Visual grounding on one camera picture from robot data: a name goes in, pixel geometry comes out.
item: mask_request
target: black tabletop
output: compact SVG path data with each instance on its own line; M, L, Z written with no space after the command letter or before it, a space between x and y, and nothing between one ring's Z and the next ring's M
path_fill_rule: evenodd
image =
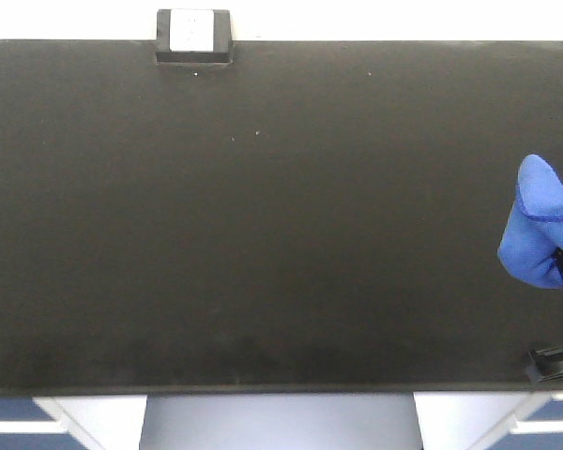
M0 393L528 390L529 153L562 43L0 41Z

